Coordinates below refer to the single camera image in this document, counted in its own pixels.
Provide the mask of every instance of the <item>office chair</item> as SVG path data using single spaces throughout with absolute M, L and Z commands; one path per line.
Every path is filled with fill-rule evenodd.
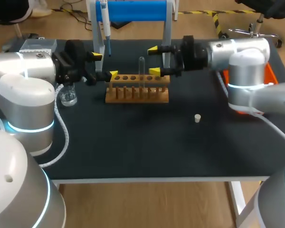
M 240 29 L 229 29 L 231 32 L 237 32 L 250 36 L 251 38 L 274 38 L 276 40 L 275 46 L 280 48 L 283 44 L 281 38 L 277 34 L 261 34 L 260 29 L 263 19 L 283 19 L 285 18 L 285 0 L 236 0 L 236 3 L 244 4 L 258 13 L 261 13 L 255 23 L 250 23 L 248 31 Z
M 19 28 L 19 23 L 25 21 L 32 14 L 34 4 L 35 0 L 0 0 L 0 25 L 13 25 L 17 35 L 2 46 L 2 52 L 8 52 L 19 39 L 39 37 L 35 33 L 22 34 Z

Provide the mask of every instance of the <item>white cable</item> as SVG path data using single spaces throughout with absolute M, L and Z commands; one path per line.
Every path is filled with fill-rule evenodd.
M 220 72 L 219 72 L 219 71 L 216 71 L 216 74 L 217 74 L 217 76 L 218 76 L 220 85 L 222 86 L 222 88 L 223 88 L 223 90 L 224 90 L 224 92 L 225 92 L 225 94 L 226 94 L 226 97 L 228 97 L 228 90 L 227 90 L 227 88 L 226 88 L 226 86 L 225 86 L 225 83 L 224 83 L 224 81 L 223 81 L 223 79 L 222 79 L 222 76 L 220 75 Z
M 266 117 L 260 115 L 259 113 L 254 113 L 253 116 L 260 118 L 265 123 L 267 123 L 269 126 L 271 126 L 280 136 L 282 136 L 285 139 L 285 133 L 282 132 L 277 126 L 275 126 L 270 120 L 268 120 Z
M 68 147 L 68 143 L 69 143 L 69 135 L 68 135 L 68 131 L 67 131 L 67 126 L 65 125 L 65 123 L 63 122 L 60 114 L 59 114 L 59 111 L 58 111 L 58 108 L 57 108 L 57 97 L 58 97 L 58 94 L 60 92 L 60 90 L 63 88 L 63 84 L 61 84 L 60 86 L 57 87 L 56 91 L 55 91 L 55 106 L 54 106 L 54 112 L 55 112 L 55 115 L 63 129 L 63 132 L 65 134 L 65 145 L 62 149 L 62 151 L 60 152 L 60 154 L 53 160 L 47 162 L 47 163 L 44 163 L 44 164 L 40 164 L 39 166 L 41 168 L 45 168 L 45 167 L 48 167 L 54 163 L 56 163 L 60 158 L 62 158 L 62 156 L 66 153 L 67 151 L 67 147 Z
M 225 86 L 225 84 L 224 84 L 224 81 L 223 81 L 223 79 L 222 79 L 222 76 L 221 76 L 220 72 L 216 71 L 216 74 L 217 74 L 217 76 L 218 76 L 219 82 L 220 82 L 220 84 L 221 84 L 221 86 L 222 86 L 222 88 L 223 88 L 223 90 L 224 90 L 226 96 L 228 97 L 228 90 L 227 90 L 227 88 L 226 88 L 226 86 Z M 253 107 L 251 107 L 251 103 L 252 103 L 252 102 L 249 101 L 250 110 L 253 110 L 253 109 L 252 109 Z M 261 119 L 261 120 L 263 120 L 266 124 L 268 124 L 270 127 L 272 127 L 280 136 L 282 136 L 282 137 L 285 139 L 285 133 L 282 132 L 277 126 L 275 126 L 275 125 L 274 125 L 270 120 L 268 120 L 266 117 L 264 117 L 263 115 L 261 115 L 261 114 L 259 114 L 259 113 L 252 112 L 252 111 L 250 111 L 249 114 L 252 115 L 252 116 L 255 116 L 255 117 L 257 117 L 257 118 L 259 118 L 259 119 Z

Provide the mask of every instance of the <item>yellow and black tape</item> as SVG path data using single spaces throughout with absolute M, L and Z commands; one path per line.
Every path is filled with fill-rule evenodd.
M 225 39 L 228 38 L 228 34 L 227 33 L 223 33 L 222 32 L 222 28 L 219 25 L 219 15 L 217 13 L 212 13 L 212 19 L 213 19 L 213 22 L 214 22 L 214 26 L 215 26 L 218 38 L 220 38 L 220 39 L 221 38 L 225 38 Z
M 87 11 L 81 11 L 81 10 L 70 10 L 70 9 L 52 9 L 52 11 L 55 12 L 70 12 L 70 13 L 87 13 Z M 229 13 L 229 14 L 235 14 L 235 13 L 256 13 L 254 10 L 198 10 L 198 11 L 179 11 L 179 14 L 209 14 L 212 15 L 213 13 L 219 14 L 219 13 Z
M 52 9 L 54 12 L 69 12 L 69 13 L 87 13 L 86 11 L 81 11 L 81 10 L 70 10 L 70 9 Z
M 198 11 L 179 11 L 179 14 L 219 14 L 219 13 L 256 13 L 254 10 L 198 10 Z

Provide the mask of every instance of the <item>small glass jar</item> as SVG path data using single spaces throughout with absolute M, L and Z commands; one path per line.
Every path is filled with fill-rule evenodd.
M 61 103 L 66 106 L 70 107 L 73 106 L 77 103 L 77 95 L 75 92 L 75 84 L 73 83 L 72 85 L 68 85 L 63 87 L 60 90 L 60 100 Z

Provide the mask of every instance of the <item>test tube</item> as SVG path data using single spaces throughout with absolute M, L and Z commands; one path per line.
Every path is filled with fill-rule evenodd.
M 145 70 L 145 61 L 144 57 L 139 57 L 138 59 L 138 77 L 139 77 L 139 87 L 144 88 L 144 70 Z

